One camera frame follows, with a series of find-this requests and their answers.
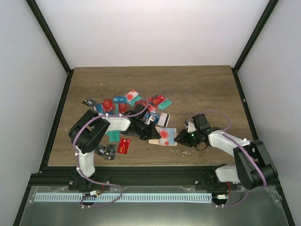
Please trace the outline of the beige leather card holder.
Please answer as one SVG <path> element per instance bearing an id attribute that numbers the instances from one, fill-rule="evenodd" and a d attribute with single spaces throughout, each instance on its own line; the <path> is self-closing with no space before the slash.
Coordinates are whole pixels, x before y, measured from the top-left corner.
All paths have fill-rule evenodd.
<path id="1" fill-rule="evenodd" d="M 178 135 L 175 128 L 160 128 L 155 127 L 157 132 L 160 134 L 160 139 L 151 139 L 148 141 L 152 145 L 161 145 L 161 146 L 177 146 L 175 138 Z"/>

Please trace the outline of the white card red circles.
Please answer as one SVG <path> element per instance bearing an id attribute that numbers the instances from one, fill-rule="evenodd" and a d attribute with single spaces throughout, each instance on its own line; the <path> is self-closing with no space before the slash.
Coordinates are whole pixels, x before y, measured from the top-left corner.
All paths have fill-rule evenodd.
<path id="1" fill-rule="evenodd" d="M 159 134 L 161 138 L 159 139 L 160 145 L 166 146 L 176 146 L 177 143 L 175 142 L 176 137 L 176 129 L 175 128 L 160 128 Z"/>

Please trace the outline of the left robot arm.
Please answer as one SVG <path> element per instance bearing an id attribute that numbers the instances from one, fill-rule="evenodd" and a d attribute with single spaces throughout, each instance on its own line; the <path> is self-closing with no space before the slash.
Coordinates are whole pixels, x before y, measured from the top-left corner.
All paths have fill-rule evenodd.
<path id="1" fill-rule="evenodd" d="M 141 140 L 161 139 L 155 122 L 143 119 L 147 113 L 148 108 L 142 104 L 118 115 L 101 114 L 89 109 L 73 125 L 69 137 L 75 148 L 77 172 L 81 175 L 79 184 L 85 190 L 91 190 L 96 185 L 96 178 L 92 176 L 95 173 L 94 151 L 107 132 L 134 134 Z"/>

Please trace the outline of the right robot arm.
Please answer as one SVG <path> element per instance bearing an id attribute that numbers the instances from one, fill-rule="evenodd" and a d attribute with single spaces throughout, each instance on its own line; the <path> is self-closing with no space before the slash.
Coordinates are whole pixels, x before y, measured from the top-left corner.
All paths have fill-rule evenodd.
<path id="1" fill-rule="evenodd" d="M 219 190 L 226 182 L 232 182 L 252 190 L 266 186 L 278 177 L 278 171 L 262 141 L 232 136 L 226 132 L 229 127 L 211 127 L 203 113 L 193 116 L 185 124 L 186 128 L 175 137 L 175 142 L 195 148 L 204 143 L 224 151 L 235 160 L 234 165 L 220 166 L 209 177 L 213 189 Z"/>

